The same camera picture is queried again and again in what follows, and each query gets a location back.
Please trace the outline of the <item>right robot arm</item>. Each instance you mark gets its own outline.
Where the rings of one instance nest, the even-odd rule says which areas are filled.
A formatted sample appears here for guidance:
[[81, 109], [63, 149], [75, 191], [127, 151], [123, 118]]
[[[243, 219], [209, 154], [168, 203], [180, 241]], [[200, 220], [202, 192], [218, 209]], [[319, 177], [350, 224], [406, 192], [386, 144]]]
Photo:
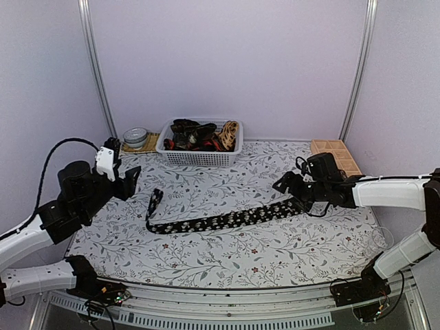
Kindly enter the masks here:
[[439, 249], [439, 171], [419, 176], [346, 176], [331, 153], [298, 158], [299, 174], [285, 173], [273, 185], [292, 195], [308, 211], [315, 202], [343, 208], [370, 206], [412, 208], [425, 214], [425, 223], [398, 245], [371, 257], [360, 279], [331, 288], [337, 306], [360, 303], [391, 292], [388, 278]]

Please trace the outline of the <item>white plastic basket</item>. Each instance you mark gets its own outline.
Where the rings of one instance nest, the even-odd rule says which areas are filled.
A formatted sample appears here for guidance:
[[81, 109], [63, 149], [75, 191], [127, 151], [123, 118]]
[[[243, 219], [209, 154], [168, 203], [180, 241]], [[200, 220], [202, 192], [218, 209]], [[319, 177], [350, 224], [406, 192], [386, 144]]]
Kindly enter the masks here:
[[163, 147], [163, 142], [166, 138], [172, 138], [171, 124], [176, 119], [171, 119], [166, 122], [162, 132], [159, 135], [159, 140], [156, 144], [157, 152], [172, 165], [189, 165], [189, 166], [214, 166], [214, 167], [230, 167], [235, 162], [237, 156], [241, 153], [243, 148], [243, 123], [239, 120], [224, 120], [224, 119], [188, 119], [197, 121], [200, 124], [213, 123], [216, 124], [217, 129], [214, 133], [213, 139], [220, 141], [219, 133], [227, 121], [237, 121], [239, 123], [239, 130], [236, 134], [236, 144], [233, 151], [224, 152], [202, 152], [202, 151], [166, 151]]

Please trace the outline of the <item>black white floral tie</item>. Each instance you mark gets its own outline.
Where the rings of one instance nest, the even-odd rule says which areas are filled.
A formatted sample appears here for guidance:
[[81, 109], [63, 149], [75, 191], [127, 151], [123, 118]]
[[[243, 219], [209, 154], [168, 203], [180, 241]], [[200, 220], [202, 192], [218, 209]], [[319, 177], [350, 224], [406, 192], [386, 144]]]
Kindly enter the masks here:
[[163, 196], [164, 193], [161, 190], [155, 189], [149, 201], [146, 214], [146, 229], [153, 234], [181, 234], [240, 228], [272, 220], [284, 219], [303, 213], [295, 207], [290, 200], [291, 198], [289, 198], [258, 208], [240, 210], [212, 217], [152, 224], [150, 218], [155, 213]]

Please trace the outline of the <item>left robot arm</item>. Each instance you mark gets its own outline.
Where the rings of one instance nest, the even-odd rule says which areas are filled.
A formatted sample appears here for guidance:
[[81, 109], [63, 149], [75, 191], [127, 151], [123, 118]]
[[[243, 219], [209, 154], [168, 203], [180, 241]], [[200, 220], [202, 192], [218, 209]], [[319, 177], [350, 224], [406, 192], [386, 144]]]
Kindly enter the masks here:
[[23, 257], [57, 245], [92, 223], [113, 198], [126, 201], [135, 194], [139, 166], [119, 176], [121, 143], [110, 137], [96, 149], [95, 164], [72, 162], [58, 172], [60, 194], [55, 200], [36, 202], [25, 221], [1, 235], [1, 304], [29, 294], [64, 289], [68, 294], [102, 303], [110, 302], [125, 285], [98, 279], [84, 256], [71, 256], [40, 267], [13, 269]]

